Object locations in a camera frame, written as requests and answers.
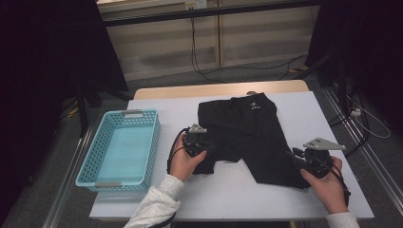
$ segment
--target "metal frame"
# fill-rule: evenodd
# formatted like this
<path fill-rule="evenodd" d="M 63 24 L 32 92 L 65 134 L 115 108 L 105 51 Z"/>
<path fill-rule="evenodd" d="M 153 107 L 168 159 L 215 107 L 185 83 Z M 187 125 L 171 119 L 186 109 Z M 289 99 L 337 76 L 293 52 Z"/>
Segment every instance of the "metal frame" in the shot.
<path fill-rule="evenodd" d="M 184 11 L 158 13 L 158 14 L 151 14 L 151 15 L 145 15 L 145 16 L 112 18 L 112 19 L 105 19 L 104 21 L 101 21 L 101 22 L 88 22 L 88 23 L 59 25 L 58 27 L 59 28 L 72 28 L 72 29 L 77 29 L 77 28 L 82 28 L 82 27 L 84 27 L 84 28 L 87 28 L 87 27 L 116 27 L 116 26 L 126 26 L 126 25 L 160 22 L 160 21 L 171 21 L 171 20 L 179 20 L 179 19 L 185 19 L 185 18 L 217 16 L 217 15 L 234 14 L 234 13 L 312 7 L 312 6 L 319 6 L 323 2 L 324 2 L 324 0 L 288 0 L 288 1 L 242 5 L 242 6 L 234 6 L 234 7 L 195 9 L 195 10 L 184 10 Z"/>

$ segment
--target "plastic basket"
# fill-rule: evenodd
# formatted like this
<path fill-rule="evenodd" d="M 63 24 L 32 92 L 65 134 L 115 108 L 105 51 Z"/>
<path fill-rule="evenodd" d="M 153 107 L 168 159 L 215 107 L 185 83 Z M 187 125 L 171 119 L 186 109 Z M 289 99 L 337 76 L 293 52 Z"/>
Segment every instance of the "plastic basket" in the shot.
<path fill-rule="evenodd" d="M 146 191 L 160 134 L 155 109 L 107 112 L 76 185 L 91 191 Z"/>

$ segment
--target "person's left hand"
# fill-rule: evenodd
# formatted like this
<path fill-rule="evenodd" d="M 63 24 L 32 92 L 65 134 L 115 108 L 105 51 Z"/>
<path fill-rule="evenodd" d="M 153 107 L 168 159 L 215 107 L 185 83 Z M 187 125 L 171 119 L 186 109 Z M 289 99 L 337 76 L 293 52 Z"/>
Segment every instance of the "person's left hand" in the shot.
<path fill-rule="evenodd" d="M 187 178 L 195 171 L 196 166 L 202 162 L 207 155 L 207 152 L 204 150 L 198 156 L 192 158 L 190 157 L 183 147 L 183 134 L 176 141 L 174 151 L 178 151 L 175 153 L 172 158 L 170 175 L 176 177 L 177 179 L 185 182 Z"/>

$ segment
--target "black curtain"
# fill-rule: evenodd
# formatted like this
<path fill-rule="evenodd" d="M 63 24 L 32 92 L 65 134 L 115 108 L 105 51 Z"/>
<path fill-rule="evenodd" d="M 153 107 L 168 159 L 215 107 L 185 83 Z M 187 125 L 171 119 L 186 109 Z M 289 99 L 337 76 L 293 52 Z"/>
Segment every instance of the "black curtain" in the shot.
<path fill-rule="evenodd" d="M 93 0 L 0 0 L 0 224 L 46 156 L 62 101 L 78 84 L 86 93 L 97 91 L 92 84 L 127 90 L 106 28 L 78 26 L 100 21 Z"/>
<path fill-rule="evenodd" d="M 331 52 L 319 69 L 319 81 L 329 85 L 339 72 L 346 76 L 381 110 L 391 128 L 403 132 L 403 4 L 399 1 L 329 1 L 319 10 L 306 65 Z"/>

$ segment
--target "black cable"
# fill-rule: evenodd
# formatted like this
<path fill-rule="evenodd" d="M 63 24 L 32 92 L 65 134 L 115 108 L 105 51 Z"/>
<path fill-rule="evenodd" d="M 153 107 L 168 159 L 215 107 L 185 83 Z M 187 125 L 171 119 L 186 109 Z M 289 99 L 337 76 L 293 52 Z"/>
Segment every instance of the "black cable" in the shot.
<path fill-rule="evenodd" d="M 364 104 L 363 104 L 363 102 L 362 102 L 361 95 L 360 95 L 358 92 L 357 92 L 357 95 L 358 95 L 358 99 L 359 99 L 359 102 L 360 102 L 360 104 L 361 104 L 361 107 L 364 108 Z M 364 123 L 365 127 L 366 127 L 368 130 L 370 130 L 370 125 L 369 125 L 369 123 L 368 123 L 368 118 L 367 118 L 367 115 L 366 115 L 365 112 L 363 112 L 363 113 L 361 114 L 361 118 L 362 118 L 362 120 L 363 120 L 363 123 Z M 360 141 L 352 150 L 350 150 L 349 152 L 345 153 L 344 156 L 345 156 L 346 158 L 350 157 L 354 152 L 356 152 L 356 150 L 358 150 L 358 149 L 368 140 L 369 137 L 370 137 L 370 133 L 366 130 L 366 131 L 364 132 L 364 135 L 362 136 L 361 141 Z"/>
<path fill-rule="evenodd" d="M 340 181 L 341 187 L 343 188 L 343 192 L 344 192 L 344 201 L 346 203 L 346 206 L 348 206 L 349 197 L 351 196 L 351 192 L 349 191 L 349 188 L 347 187 L 346 183 L 344 182 L 344 178 L 343 178 L 343 175 L 341 174 L 341 171 L 334 164 L 332 164 L 332 167 L 330 167 L 327 164 L 325 164 L 323 161 L 321 161 L 317 158 L 312 158 L 312 159 L 315 160 L 316 162 L 319 162 L 325 169 L 329 170 L 329 172 L 331 172 L 338 179 L 338 181 Z"/>
<path fill-rule="evenodd" d="M 198 72 L 204 79 L 207 79 L 207 80 L 210 80 L 210 81 L 213 81 L 213 82 L 218 82 L 218 83 L 227 84 L 227 82 L 222 81 L 222 80 L 217 80 L 217 79 L 208 78 L 208 77 L 206 77 L 206 76 L 204 75 L 204 73 L 202 73 L 202 72 L 200 71 L 200 69 L 199 69 L 199 64 L 198 64 L 198 58 L 197 58 L 197 55 L 196 55 L 195 19 L 192 17 L 190 20 L 191 20 L 191 22 L 192 22 L 192 67 L 193 67 L 193 69 L 194 69 L 196 72 Z"/>
<path fill-rule="evenodd" d="M 295 58 L 293 58 L 290 61 L 287 61 L 286 63 L 277 65 L 277 66 L 268 66 L 268 67 L 251 67 L 251 66 L 231 66 L 231 67 L 223 67 L 223 68 L 218 68 L 218 69 L 213 69 L 211 71 L 206 71 L 206 72 L 202 72 L 199 69 L 199 64 L 198 64 L 198 59 L 197 59 L 197 54 L 196 54 L 196 40 L 195 40 L 195 33 L 196 33 L 196 29 L 195 29 L 195 20 L 194 18 L 191 18 L 191 23 L 192 23 L 192 67 L 193 69 L 199 73 L 203 78 L 210 80 L 210 81 L 215 81 L 215 82 L 219 82 L 219 83 L 225 83 L 227 84 L 227 82 L 222 81 L 222 80 L 216 80 L 216 79 L 211 79 L 206 77 L 206 74 L 211 74 L 217 71 L 221 71 L 221 70 L 226 70 L 226 69 L 272 69 L 272 68 L 277 68 L 277 67 L 283 67 L 283 66 L 288 66 L 287 67 L 287 71 L 284 73 L 284 75 L 282 75 L 281 77 L 279 77 L 277 79 L 277 81 L 283 79 L 284 77 L 286 77 L 288 75 L 288 71 L 290 69 L 290 65 L 291 63 L 293 63 L 295 60 L 302 58 L 302 57 L 306 57 L 307 55 L 299 55 Z"/>
<path fill-rule="evenodd" d="M 171 150 L 169 151 L 169 157 L 168 157 L 168 160 L 166 161 L 166 173 L 167 173 L 167 174 L 170 174 L 170 172 L 171 172 L 171 162 L 172 162 L 172 159 L 174 158 L 174 155 L 176 154 L 176 152 L 178 152 L 179 150 L 183 149 L 183 147 L 182 147 L 182 148 L 179 148 L 179 149 L 177 149 L 177 150 L 174 151 L 176 142 L 177 142 L 178 138 L 181 136 L 181 134 L 182 134 L 183 132 L 189 131 L 189 128 L 190 128 L 190 127 L 187 127 L 187 128 L 182 129 L 182 130 L 178 133 L 177 137 L 175 138 L 175 141 L 172 143 Z"/>

